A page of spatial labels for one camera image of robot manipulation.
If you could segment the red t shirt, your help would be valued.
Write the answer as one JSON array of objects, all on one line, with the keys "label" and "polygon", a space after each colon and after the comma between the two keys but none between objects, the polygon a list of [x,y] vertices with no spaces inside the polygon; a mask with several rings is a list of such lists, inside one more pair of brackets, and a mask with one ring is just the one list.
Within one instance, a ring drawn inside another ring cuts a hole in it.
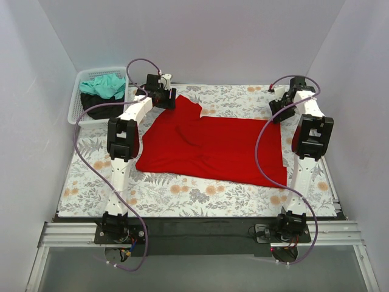
[{"label": "red t shirt", "polygon": [[143,135],[136,169],[263,187],[287,183],[279,125],[201,111],[179,96],[176,108],[160,113]]}]

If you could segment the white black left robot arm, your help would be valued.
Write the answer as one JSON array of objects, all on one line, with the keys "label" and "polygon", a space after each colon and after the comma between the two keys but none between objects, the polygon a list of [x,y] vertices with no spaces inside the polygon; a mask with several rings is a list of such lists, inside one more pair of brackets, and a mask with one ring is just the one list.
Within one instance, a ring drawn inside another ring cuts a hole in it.
[{"label": "white black left robot arm", "polygon": [[176,89],[171,86],[171,74],[149,74],[146,83],[137,90],[134,103],[108,122],[107,151],[111,158],[111,185],[115,188],[109,197],[102,221],[102,234],[116,243],[127,241],[129,209],[125,189],[128,185],[130,162],[140,150],[139,124],[154,107],[175,109]]}]

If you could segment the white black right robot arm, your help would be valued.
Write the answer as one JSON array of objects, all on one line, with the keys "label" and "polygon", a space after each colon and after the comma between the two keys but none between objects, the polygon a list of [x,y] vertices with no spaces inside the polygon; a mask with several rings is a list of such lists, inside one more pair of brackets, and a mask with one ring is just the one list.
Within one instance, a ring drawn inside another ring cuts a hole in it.
[{"label": "white black right robot arm", "polygon": [[288,75],[288,78],[287,90],[269,86],[269,91],[275,94],[275,99],[269,102],[273,123],[300,115],[291,143],[294,168],[289,194],[275,226],[276,237],[282,242],[298,240],[306,233],[306,216],[310,211],[306,196],[314,169],[328,149],[334,126],[333,118],[325,116],[317,104],[319,85],[309,86],[308,78],[302,75]]}]

